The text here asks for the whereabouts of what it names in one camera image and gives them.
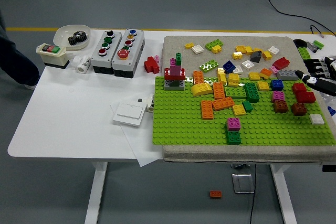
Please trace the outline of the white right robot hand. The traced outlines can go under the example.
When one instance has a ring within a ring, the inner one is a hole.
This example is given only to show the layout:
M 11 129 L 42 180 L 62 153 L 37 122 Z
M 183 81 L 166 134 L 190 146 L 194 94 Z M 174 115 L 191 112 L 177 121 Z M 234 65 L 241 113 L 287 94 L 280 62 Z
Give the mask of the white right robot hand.
M 316 78 L 312 77 L 310 75 L 304 74 L 300 70 L 295 71 L 296 76 L 302 80 L 307 86 L 310 88 L 317 90 L 319 92 L 335 96 L 335 83 L 322 79 L 322 78 Z

